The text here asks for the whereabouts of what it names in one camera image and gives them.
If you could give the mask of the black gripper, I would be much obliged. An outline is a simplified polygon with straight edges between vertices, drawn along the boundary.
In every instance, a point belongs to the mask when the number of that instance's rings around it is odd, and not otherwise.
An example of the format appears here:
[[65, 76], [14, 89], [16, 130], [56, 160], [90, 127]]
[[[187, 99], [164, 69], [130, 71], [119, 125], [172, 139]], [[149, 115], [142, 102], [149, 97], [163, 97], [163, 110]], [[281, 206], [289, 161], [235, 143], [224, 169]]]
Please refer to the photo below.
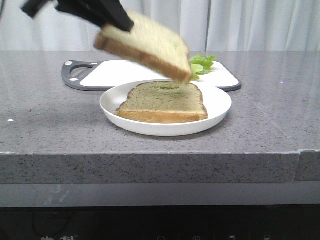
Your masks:
[[[27, 0], [20, 9], [34, 18], [48, 2], [49, 0]], [[100, 0], [58, 0], [55, 9], [100, 28], [110, 23], [122, 31], [130, 32], [134, 26], [119, 0], [105, 0], [104, 5]]]

